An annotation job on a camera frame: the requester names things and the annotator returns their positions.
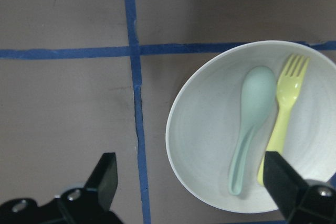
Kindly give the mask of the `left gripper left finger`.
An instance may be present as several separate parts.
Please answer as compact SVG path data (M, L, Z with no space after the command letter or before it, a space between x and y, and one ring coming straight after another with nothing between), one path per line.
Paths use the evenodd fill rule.
M117 159L114 152L103 153L85 183L85 190L93 192L104 211L110 210L118 186Z

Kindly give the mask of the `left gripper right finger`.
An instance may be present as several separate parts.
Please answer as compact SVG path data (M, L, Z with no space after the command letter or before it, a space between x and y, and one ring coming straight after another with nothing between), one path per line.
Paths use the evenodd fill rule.
M276 151L265 153L263 182L283 216L294 213L309 188L307 181Z

